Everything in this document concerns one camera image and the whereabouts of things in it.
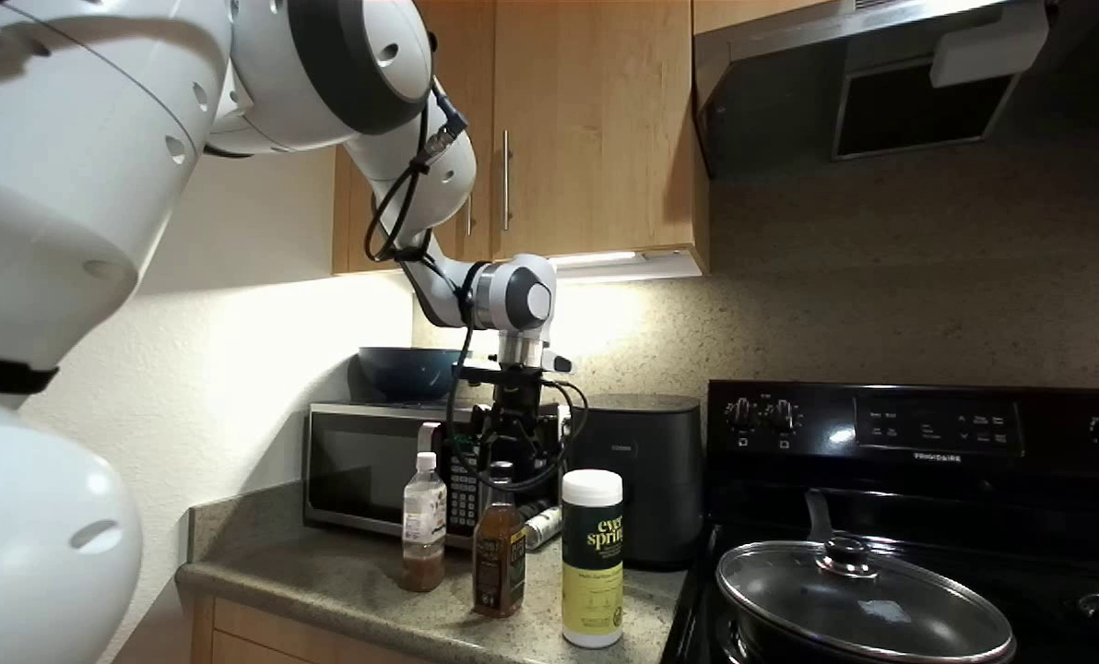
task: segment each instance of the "white lid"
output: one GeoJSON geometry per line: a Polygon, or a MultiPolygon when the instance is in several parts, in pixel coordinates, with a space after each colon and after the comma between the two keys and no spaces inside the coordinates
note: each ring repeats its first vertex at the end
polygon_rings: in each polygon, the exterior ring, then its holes
{"type": "Polygon", "coordinates": [[[431,452],[421,452],[421,454],[411,457],[411,469],[417,469],[421,475],[428,475],[428,474],[439,469],[439,457],[435,457],[431,452]]]}
{"type": "Polygon", "coordinates": [[[435,452],[435,436],[439,436],[439,420],[423,420],[421,427],[417,427],[417,452],[423,454],[423,452],[435,452]]]}
{"type": "Polygon", "coordinates": [[[620,507],[624,475],[609,469],[572,469],[561,475],[561,502],[566,507],[620,507]]]}

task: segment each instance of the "yellow label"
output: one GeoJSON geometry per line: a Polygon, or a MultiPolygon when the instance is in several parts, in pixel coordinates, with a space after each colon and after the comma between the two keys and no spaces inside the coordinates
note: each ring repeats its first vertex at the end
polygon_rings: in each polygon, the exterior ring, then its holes
{"type": "Polygon", "coordinates": [[[624,625],[624,565],[561,570],[561,625],[566,636],[612,636],[624,625]]]}
{"type": "Polygon", "coordinates": [[[587,536],[587,545],[603,557],[609,551],[624,551],[624,518],[597,519],[592,533],[587,536]]]}

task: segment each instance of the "bottle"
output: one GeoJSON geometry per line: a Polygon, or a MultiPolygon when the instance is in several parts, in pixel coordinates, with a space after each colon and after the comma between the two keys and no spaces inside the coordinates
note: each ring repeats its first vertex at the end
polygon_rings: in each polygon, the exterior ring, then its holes
{"type": "Polygon", "coordinates": [[[441,584],[446,485],[439,457],[421,452],[400,487],[400,588],[428,594],[441,584]]]}
{"type": "Polygon", "coordinates": [[[505,491],[505,475],[494,487],[494,502],[483,507],[471,533],[471,600],[479,616],[513,616],[522,600],[522,512],[505,491]]]}
{"type": "Polygon", "coordinates": [[[624,630],[624,475],[561,475],[561,636],[602,650],[624,630]]]}

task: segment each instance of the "upper cabinet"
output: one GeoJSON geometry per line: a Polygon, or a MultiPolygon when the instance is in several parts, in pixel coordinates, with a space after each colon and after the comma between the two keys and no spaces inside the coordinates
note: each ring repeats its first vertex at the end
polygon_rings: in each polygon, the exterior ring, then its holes
{"type": "Polygon", "coordinates": [[[640,252],[704,265],[690,0],[421,9],[439,45],[435,75],[467,116],[479,159],[463,209],[439,236],[446,254],[640,252]]]}
{"type": "Polygon", "coordinates": [[[336,148],[333,165],[333,268],[336,273],[364,273],[382,268],[382,262],[364,260],[364,230],[373,222],[373,191],[358,175],[353,159],[336,148]]]}
{"type": "Polygon", "coordinates": [[[691,0],[691,35],[711,35],[736,23],[810,9],[824,0],[691,0]]]}
{"type": "Polygon", "coordinates": [[[497,0],[501,254],[695,252],[690,0],[497,0]]]}

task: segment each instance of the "white container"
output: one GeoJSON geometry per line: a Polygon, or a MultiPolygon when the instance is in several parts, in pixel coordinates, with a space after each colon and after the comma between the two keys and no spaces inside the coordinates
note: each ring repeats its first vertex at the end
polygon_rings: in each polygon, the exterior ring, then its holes
{"type": "Polygon", "coordinates": [[[561,475],[561,636],[602,650],[624,636],[624,475],[561,475]]]}

